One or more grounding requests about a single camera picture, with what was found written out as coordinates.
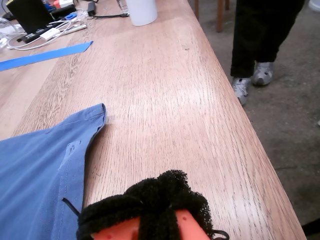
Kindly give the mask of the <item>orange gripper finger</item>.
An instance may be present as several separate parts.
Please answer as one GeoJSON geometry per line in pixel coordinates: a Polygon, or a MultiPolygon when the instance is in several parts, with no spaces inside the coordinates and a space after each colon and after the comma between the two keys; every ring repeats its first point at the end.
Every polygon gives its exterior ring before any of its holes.
{"type": "Polygon", "coordinates": [[[119,194],[88,205],[78,217],[78,240],[92,240],[92,234],[128,220],[139,218],[138,239],[150,240],[160,214],[160,198],[119,194]]]}
{"type": "Polygon", "coordinates": [[[179,240],[178,210],[188,210],[209,239],[213,238],[208,201],[191,190],[182,170],[168,170],[157,178],[144,179],[124,194],[141,202],[139,240],[179,240]]]}

